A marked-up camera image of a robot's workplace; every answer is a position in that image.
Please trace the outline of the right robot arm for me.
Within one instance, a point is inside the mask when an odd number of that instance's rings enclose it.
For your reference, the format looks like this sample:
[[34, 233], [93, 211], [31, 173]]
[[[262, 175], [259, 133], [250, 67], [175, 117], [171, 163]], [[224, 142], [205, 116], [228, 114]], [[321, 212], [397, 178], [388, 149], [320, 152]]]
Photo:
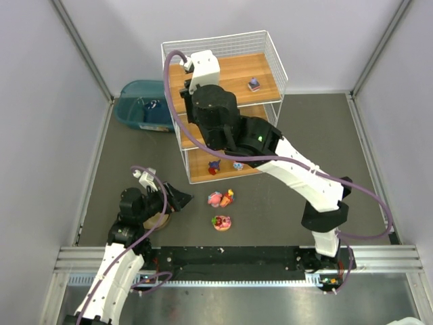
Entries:
[[346, 222], [351, 191], [349, 177], [329, 179], [301, 155], [271, 123], [257, 116], [244, 116], [233, 93], [218, 85], [192, 89], [191, 81], [180, 90], [187, 120], [202, 136], [188, 138], [199, 148], [244, 163], [274, 176], [305, 200], [302, 226], [312, 232], [319, 258], [335, 259], [340, 248], [338, 227]]

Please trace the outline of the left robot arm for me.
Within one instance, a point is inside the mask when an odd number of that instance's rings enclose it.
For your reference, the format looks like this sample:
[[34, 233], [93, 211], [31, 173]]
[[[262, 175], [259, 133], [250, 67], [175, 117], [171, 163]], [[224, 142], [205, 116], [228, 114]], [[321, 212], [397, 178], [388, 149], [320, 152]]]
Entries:
[[193, 196], [168, 182], [161, 189], [127, 188], [120, 195], [119, 212], [108, 232], [99, 269], [87, 296], [63, 324], [118, 324], [138, 271], [154, 262], [155, 254], [144, 223], [156, 215], [181, 211]]

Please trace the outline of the small purple cake toy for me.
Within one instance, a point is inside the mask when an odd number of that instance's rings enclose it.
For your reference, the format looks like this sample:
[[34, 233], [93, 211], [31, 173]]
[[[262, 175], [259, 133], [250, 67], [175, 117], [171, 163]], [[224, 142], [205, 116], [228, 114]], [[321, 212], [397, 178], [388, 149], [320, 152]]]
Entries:
[[253, 77], [249, 80], [248, 88], [252, 92], [258, 91], [260, 89], [260, 83], [258, 82], [258, 80], [255, 77]]

